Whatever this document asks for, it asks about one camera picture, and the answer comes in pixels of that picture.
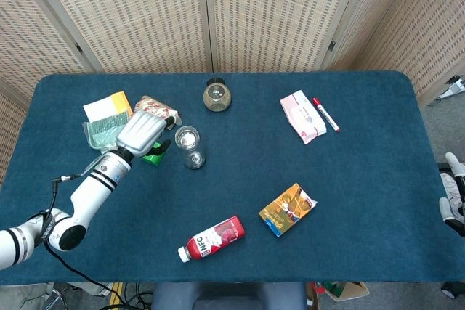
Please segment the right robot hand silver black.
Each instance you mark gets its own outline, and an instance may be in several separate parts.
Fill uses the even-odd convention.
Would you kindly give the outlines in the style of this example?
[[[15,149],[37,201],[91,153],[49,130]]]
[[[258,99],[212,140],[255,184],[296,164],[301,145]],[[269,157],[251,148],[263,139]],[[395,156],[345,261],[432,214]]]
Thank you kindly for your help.
[[[448,166],[440,172],[446,196],[439,200],[443,222],[464,237],[464,164],[452,153],[445,153]]]

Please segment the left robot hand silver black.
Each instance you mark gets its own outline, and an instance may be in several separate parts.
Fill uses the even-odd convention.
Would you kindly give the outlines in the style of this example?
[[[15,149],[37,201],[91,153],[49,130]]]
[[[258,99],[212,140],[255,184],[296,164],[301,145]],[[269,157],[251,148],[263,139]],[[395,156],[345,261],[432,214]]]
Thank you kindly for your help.
[[[171,140],[167,139],[157,148],[153,145],[163,132],[175,124],[175,117],[160,118],[143,110],[138,110],[116,137],[116,154],[131,161],[148,155],[161,155],[168,150]]]

